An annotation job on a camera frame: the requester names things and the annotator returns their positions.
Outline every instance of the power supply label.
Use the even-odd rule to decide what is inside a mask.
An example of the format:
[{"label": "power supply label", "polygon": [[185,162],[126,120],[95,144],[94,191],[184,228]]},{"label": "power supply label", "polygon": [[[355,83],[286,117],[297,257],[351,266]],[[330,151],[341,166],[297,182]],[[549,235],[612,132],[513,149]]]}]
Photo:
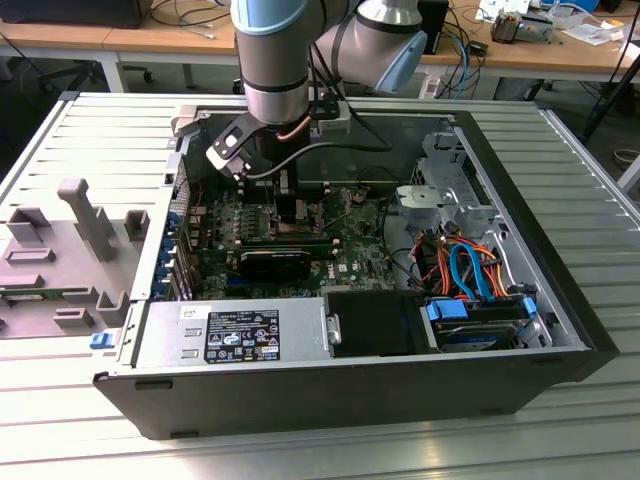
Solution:
[{"label": "power supply label", "polygon": [[206,342],[207,363],[280,360],[278,310],[211,312]]}]

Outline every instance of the aluminum extrusion table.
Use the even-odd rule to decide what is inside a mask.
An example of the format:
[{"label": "aluminum extrusion table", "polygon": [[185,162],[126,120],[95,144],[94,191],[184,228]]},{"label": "aluminum extrusion table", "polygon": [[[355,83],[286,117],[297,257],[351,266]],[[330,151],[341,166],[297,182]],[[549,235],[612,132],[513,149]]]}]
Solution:
[{"label": "aluminum extrusion table", "polygon": [[[59,101],[0,187],[16,206],[71,219],[56,196],[84,176],[113,219],[146,208],[174,146],[181,104],[238,97],[81,94]],[[425,108],[354,100],[358,108]],[[563,478],[640,472],[640,213],[557,117],[533,104],[456,102],[469,110],[622,354],[580,384],[546,392],[517,415],[419,424],[154,442],[91,384],[114,353],[87,337],[0,341],[2,478]],[[451,103],[432,101],[430,110]],[[8,238],[0,225],[0,239]]]}]

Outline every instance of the metal bracket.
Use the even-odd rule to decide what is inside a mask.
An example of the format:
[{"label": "metal bracket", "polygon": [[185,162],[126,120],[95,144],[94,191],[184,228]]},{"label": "metal bracket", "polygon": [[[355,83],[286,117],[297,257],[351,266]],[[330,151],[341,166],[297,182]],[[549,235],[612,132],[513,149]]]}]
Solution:
[{"label": "metal bracket", "polygon": [[264,128],[267,128],[267,125],[250,113],[242,114],[218,135],[212,148],[220,158],[229,160],[238,153],[247,140]]}]

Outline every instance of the table leg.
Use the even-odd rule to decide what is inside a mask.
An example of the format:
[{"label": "table leg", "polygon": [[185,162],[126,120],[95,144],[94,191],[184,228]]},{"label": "table leg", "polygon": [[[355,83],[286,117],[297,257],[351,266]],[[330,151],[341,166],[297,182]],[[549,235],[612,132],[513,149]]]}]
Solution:
[{"label": "table leg", "polygon": [[113,52],[105,52],[100,58],[100,64],[107,77],[107,85],[111,93],[126,93],[129,91],[127,81],[124,77],[122,64],[118,61],[118,56]]},{"label": "table leg", "polygon": [[182,64],[182,75],[184,75],[184,85],[189,90],[193,90],[196,88],[196,84],[193,83],[193,70],[191,69],[191,65],[188,63]]},{"label": "table leg", "polygon": [[618,185],[623,192],[627,193],[638,181],[640,181],[640,155],[636,157],[633,163],[629,165],[629,168],[622,174],[620,180],[618,180]]},{"label": "table leg", "polygon": [[447,74],[446,65],[426,65],[418,98],[435,98],[440,79]]},{"label": "table leg", "polygon": [[11,74],[11,70],[9,70],[9,66],[7,62],[9,61],[9,57],[0,57],[0,80],[11,80],[13,75]]}]

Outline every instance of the wooden table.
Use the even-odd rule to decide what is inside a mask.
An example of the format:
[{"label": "wooden table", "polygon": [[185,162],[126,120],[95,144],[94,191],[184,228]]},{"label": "wooden table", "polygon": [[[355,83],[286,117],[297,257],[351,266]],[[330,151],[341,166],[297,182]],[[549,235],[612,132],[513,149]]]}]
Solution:
[{"label": "wooden table", "polygon": [[[454,0],[453,6],[461,26],[471,38],[489,45],[483,77],[522,77],[549,80],[607,81],[618,61],[619,45],[606,43],[590,46],[561,32],[556,32],[550,45],[518,42],[503,45],[491,41],[490,24],[473,20],[479,0]],[[180,11],[210,6],[205,0],[179,0]],[[637,4],[625,1],[621,16],[635,12]],[[190,21],[201,21],[226,10],[195,13]],[[169,23],[176,22],[172,5],[163,7],[157,16]],[[125,92],[121,63],[159,62],[189,64],[237,65],[234,30],[230,17],[213,23],[209,29],[215,39],[205,38],[180,27],[160,25],[147,18],[142,28],[125,30],[106,27],[62,25],[8,25],[0,23],[0,31],[22,48],[30,57],[89,59],[103,65],[112,92]],[[15,52],[0,39],[0,56]],[[440,78],[451,73],[460,61],[449,39],[443,39],[436,55],[424,56],[418,73],[425,78],[421,97],[429,96]],[[623,61],[622,74],[630,65]]]},{"label": "wooden table", "polygon": [[[577,40],[560,31],[554,32],[551,44],[516,42],[501,44],[491,40],[491,24],[475,20],[479,0],[453,0],[450,4],[460,21],[460,26],[469,33],[471,40],[489,46],[485,63],[482,67],[484,77],[517,77],[536,78],[546,80],[574,80],[574,81],[608,81],[620,58],[620,43],[608,42],[599,46],[592,46]],[[632,21],[638,4],[623,1],[616,12],[619,20],[625,23]],[[454,23],[451,12],[447,21]],[[457,29],[446,27],[452,33],[458,34]],[[454,41],[443,38],[436,55],[424,56],[422,64],[427,65],[426,78],[423,83],[421,98],[428,96],[441,76],[451,73],[452,66],[460,62],[460,55],[454,50]],[[620,67],[618,77],[622,76],[631,65],[626,58]]]}]

